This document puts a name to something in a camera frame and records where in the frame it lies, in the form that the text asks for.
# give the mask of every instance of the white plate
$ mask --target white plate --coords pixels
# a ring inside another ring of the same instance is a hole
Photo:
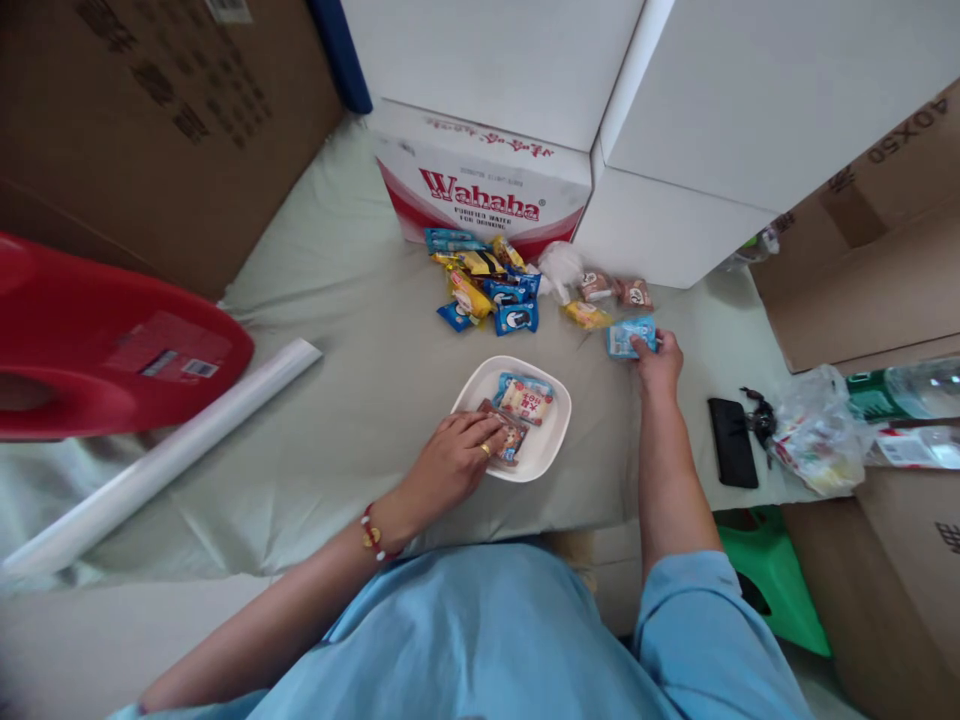
[[[517,453],[517,464],[510,467],[494,459],[487,468],[488,475],[501,480],[530,482],[543,475],[560,452],[563,438],[567,434],[567,425],[570,424],[573,403],[563,383],[552,375],[523,360],[508,355],[496,355],[481,364],[470,376],[467,384],[460,391],[460,397],[457,398],[452,412],[476,410],[484,398],[493,400],[493,396],[497,394],[500,373],[504,372],[529,375],[553,386],[553,403],[551,403],[550,412],[547,413],[540,427],[528,426],[530,430],[524,438],[523,445],[520,446],[520,452]]]

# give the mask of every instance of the green stool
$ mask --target green stool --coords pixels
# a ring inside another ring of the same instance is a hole
[[[830,643],[780,510],[773,506],[752,508],[749,517],[753,529],[718,527],[723,548],[740,576],[744,600],[760,613],[777,637],[831,657]]]

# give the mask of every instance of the wahaha logo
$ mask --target wahaha logo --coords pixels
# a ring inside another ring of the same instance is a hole
[[[526,220],[540,222],[540,208],[536,205],[527,205],[514,195],[500,197],[499,195],[488,195],[481,192],[477,185],[465,188],[457,185],[457,178],[447,178],[443,173],[433,172],[420,168],[420,174],[430,188],[430,194],[437,200],[446,200],[447,202],[458,202],[461,205],[482,208],[491,212],[499,212],[504,215],[513,215]]]

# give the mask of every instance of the bed sheet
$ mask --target bed sheet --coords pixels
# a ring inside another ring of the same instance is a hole
[[[788,377],[748,273],[717,273],[687,291],[653,288],[660,326],[686,363],[680,403],[714,509],[816,499],[755,446],[761,486],[717,481],[708,397],[764,393]],[[629,363],[602,337],[541,302],[536,334],[455,334],[441,268],[400,228],[362,120],[348,120],[291,191],[224,306],[256,341],[252,367],[304,337],[323,359],[79,562],[63,585],[273,575],[299,562],[400,481],[473,370],[513,355],[559,378],[573,415],[546,475],[487,477],[411,552],[545,530],[602,527],[635,514],[639,401]],[[0,455],[0,551],[9,553],[109,480],[167,431],[6,446]]]

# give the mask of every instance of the red beaded bracelet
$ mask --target red beaded bracelet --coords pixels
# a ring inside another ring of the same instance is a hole
[[[382,534],[379,528],[375,528],[370,524],[370,511],[372,509],[373,503],[370,503],[360,518],[360,526],[363,528],[363,546],[373,548],[377,553],[377,562],[392,562],[400,557],[400,553],[388,553],[380,547]]]

